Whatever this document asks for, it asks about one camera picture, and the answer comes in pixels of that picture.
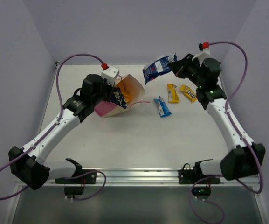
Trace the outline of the dark blue chips bag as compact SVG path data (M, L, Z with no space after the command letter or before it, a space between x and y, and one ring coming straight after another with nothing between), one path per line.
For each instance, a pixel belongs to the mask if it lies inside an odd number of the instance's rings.
M123 109L127 108L127 102L125 101L124 96L122 95L120 89L114 89L110 97L110 102L122 107Z

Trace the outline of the pink beige paper bag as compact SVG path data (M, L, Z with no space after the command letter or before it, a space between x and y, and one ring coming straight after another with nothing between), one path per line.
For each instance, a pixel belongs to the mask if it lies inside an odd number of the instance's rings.
M101 101L94 109L101 118L112 117L126 112L142 103L149 103L143 100L145 90L142 84L131 74L119 76L116 80L110 101Z

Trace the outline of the dark blue snack packet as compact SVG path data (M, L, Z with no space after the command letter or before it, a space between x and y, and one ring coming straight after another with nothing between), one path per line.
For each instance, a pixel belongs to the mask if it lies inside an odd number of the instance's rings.
M156 79L158 76L171 72L169 63L177 61L176 54L168 54L158 57L156 60L148 63L143 69L145 84Z

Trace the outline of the yellow M&M snack packet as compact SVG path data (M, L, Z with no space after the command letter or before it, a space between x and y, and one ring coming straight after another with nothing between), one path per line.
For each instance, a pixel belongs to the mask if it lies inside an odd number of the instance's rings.
M178 103L179 97L176 92L177 86L174 84L167 84L168 103Z

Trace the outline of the blue M&M snack packet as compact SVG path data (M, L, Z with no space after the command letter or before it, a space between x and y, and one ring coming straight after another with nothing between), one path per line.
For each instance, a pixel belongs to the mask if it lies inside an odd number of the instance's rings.
M158 98L154 98L153 101L158 107L159 115L161 118L170 116L172 114L161 96L158 96Z

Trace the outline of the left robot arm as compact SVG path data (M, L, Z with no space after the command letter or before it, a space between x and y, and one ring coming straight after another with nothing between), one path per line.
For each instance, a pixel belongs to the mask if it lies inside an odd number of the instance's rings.
M94 111L101 101L108 101L118 73L89 74L81 88L75 90L56 118L35 139L22 148L13 147L8 155L13 175L33 190L48 180L68 179L77 183L82 177L82 166L73 159L47 163L46 159L56 145Z

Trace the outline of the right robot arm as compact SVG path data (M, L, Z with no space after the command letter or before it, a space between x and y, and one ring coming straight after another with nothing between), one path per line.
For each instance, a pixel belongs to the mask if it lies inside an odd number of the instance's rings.
M196 85L197 100L216 123L228 149L222 159L196 162L193 179L204 183L210 175L222 176L230 181L259 174L265 147L246 134L230 109L225 92L217 84L220 62L206 58L200 63L188 54L168 66L175 76L187 78Z

